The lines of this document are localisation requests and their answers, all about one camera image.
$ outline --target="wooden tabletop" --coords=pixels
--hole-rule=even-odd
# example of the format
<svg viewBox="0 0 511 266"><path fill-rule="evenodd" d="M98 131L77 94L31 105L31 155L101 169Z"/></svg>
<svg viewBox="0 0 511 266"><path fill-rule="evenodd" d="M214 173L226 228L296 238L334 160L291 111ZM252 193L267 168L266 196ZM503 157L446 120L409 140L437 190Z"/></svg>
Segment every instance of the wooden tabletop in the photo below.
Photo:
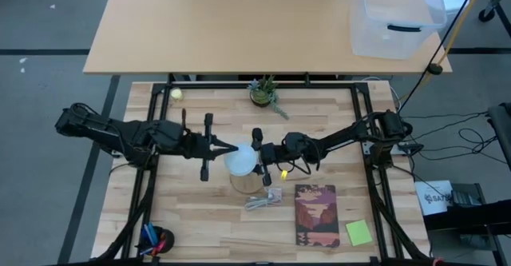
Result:
<svg viewBox="0 0 511 266"><path fill-rule="evenodd" d="M151 87L151 83L133 84L125 121L146 118ZM192 131L204 131L204 114L214 113L212 132L228 143L250 142L255 127L263 130L265 142L280 143L285 133L291 131L319 138L347 127L355 119L349 90L280 89L279 95L280 106L291 117L289 121L270 109L255 107L245 89L184 90L184 100L170 105L167 119L180 121L181 109L186 108L187 126ZM375 111L392 109L386 81L370 82L370 95ZM121 163L125 161L115 160L114 166ZM394 163L409 168L402 157L394 157ZM319 171L311 176L294 171L288 175L287 181L282 182L279 170L270 166L272 187L283 189L283 204L252 212L244 210L248 196L238 193L230 185L222 157L210 163L208 182L200 181L200 166L201 160L160 157L151 220L155 225L170 229L176 236L175 247L161 255L163 261L355 262L379 256L359 144L330 153L322 160ZM427 253L429 241L412 177L397 169L387 172L398 222L414 243ZM112 173L92 256L106 250L124 226L135 174L130 167ZM375 180L379 181L378 174L375 174ZM338 248L295 245L295 184L335 185L341 243ZM353 247L345 225L362 219L370 226L374 242ZM384 228L386 244L393 255L386 222Z"/></svg>
<svg viewBox="0 0 511 266"><path fill-rule="evenodd" d="M416 74L440 43L408 60L355 56L351 0L109 0L86 73ZM447 60L444 71L451 72Z"/></svg>

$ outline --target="white cable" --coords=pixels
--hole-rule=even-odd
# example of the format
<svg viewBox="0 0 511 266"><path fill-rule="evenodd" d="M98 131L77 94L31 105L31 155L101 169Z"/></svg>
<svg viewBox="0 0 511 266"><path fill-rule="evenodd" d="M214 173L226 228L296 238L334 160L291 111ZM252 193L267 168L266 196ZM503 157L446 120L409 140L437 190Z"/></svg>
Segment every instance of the white cable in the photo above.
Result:
<svg viewBox="0 0 511 266"><path fill-rule="evenodd" d="M245 205L247 211L254 210L259 207L277 206L282 203L282 189L266 189L268 197L249 197Z"/></svg>
<svg viewBox="0 0 511 266"><path fill-rule="evenodd" d="M378 81L381 81L382 79L380 79L378 77L366 77L366 78L363 79L363 81L367 81L367 80L378 80ZM396 100L399 103L399 107L398 107L398 111L399 111L399 110L401 110L401 101L399 100L398 93L394 90L394 88L392 88L392 86L390 87L390 90L392 90L392 94L396 97Z"/></svg>

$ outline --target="plant pot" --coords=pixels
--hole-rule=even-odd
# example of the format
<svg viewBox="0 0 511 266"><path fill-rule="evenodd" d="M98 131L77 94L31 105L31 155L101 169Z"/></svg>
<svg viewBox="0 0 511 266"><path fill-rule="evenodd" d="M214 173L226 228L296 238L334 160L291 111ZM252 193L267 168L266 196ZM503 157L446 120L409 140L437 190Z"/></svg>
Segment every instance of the plant pot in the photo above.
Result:
<svg viewBox="0 0 511 266"><path fill-rule="evenodd" d="M252 101L252 103L253 103L255 106L258 106L258 107L261 107L261 108L263 108L263 107L266 107L266 106L270 105L270 102L269 102L269 101L268 101L268 102L265 102L265 103L259 103L259 102L254 101L254 99L252 98L252 91L250 92L250 100Z"/></svg>

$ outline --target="light wood desk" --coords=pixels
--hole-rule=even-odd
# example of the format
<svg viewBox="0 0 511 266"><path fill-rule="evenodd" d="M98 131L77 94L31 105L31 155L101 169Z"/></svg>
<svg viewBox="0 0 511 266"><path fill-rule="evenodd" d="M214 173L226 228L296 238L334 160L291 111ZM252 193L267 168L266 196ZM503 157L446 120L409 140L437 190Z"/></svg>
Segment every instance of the light wood desk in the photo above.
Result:
<svg viewBox="0 0 511 266"><path fill-rule="evenodd" d="M151 87L151 83L133 84L126 121L146 118ZM255 107L245 89L186 89L182 102L171 103L167 119L180 121L181 109L186 108L187 126L192 131L204 131L204 115L214 113L212 133L227 143L252 141L251 132L255 127L263 130L266 142L280 143L285 133L291 131L319 138L347 127L355 119L347 89L280 89L279 95L280 106L291 116L289 121L270 109ZM392 109L392 97L386 81L370 82L370 95L374 111ZM116 160L114 166L124 162ZM409 168L408 161L402 157L395 157L394 162ZM283 204L252 212L244 210L247 196L230 185L222 157L210 163L208 182L199 179L200 165L201 160L160 157L151 220L176 235L176 245L170 252L161 255L163 261L355 262L378 256L359 144L330 153L322 160L320 170L313 171L311 176L294 171L288 175L288 181L282 182L279 170L274 165L270 166L272 186L283 188ZM412 177L397 169L387 172L398 222L414 243L427 253L429 241ZM135 175L135 169L130 167L112 173L92 256L106 250L124 226ZM295 184L336 186L341 238L338 248L295 245ZM345 224L361 219L369 224L374 242L353 247ZM393 256L390 231L385 221L383 225L387 248Z"/></svg>
<svg viewBox="0 0 511 266"><path fill-rule="evenodd" d="M85 73L421 73L440 39L408 60L351 52L351 0L109 0ZM452 72L447 60L446 73Z"/></svg>

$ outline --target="desk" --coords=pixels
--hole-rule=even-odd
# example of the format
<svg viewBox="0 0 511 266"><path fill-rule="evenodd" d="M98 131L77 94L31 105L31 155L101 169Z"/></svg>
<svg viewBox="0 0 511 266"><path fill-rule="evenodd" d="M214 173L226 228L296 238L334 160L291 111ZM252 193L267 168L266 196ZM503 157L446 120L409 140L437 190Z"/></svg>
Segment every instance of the desk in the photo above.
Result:
<svg viewBox="0 0 511 266"><path fill-rule="evenodd" d="M374 111L392 109L389 84L374 81L368 85ZM152 83L133 84L126 121L146 118L152 86ZM263 130L265 142L280 143L285 133L290 131L303 132L314 138L324 137L347 127L355 119L351 94L346 89L279 89L280 106L291 116L289 121L270 109L255 107L246 89L183 91L184 100L170 104L167 119L180 121L181 109L186 108L187 127L192 131L203 131L204 114L214 113L212 133L228 143L251 141L254 127ZM115 160L114 166L124 162ZM409 168L407 159L403 157L394 157L394 163ZM199 180L200 165L200 160L160 157L151 221L170 229L176 236L175 247L161 255L163 261L355 262L378 256L376 242L352 247L345 228L348 222L365 219L376 240L359 144L330 153L322 160L320 170L313 171L309 177L293 172L288 175L288 181L282 182L277 168L269 166L272 186L283 188L283 204L253 212L244 210L247 196L238 193L229 184L222 157L210 163L208 182ZM427 253L429 241L414 182L409 174L397 169L388 169L387 173L397 220L410 239ZM112 173L92 256L106 250L124 226L135 175L135 169L130 167ZM341 238L338 248L295 245L295 184L336 186ZM392 256L394 251L386 222L383 226ZM135 240L138 240L140 226L135 229Z"/></svg>
<svg viewBox="0 0 511 266"><path fill-rule="evenodd" d="M85 73L421 73L408 60L351 52L351 0L109 0ZM444 72L452 72L447 60Z"/></svg>

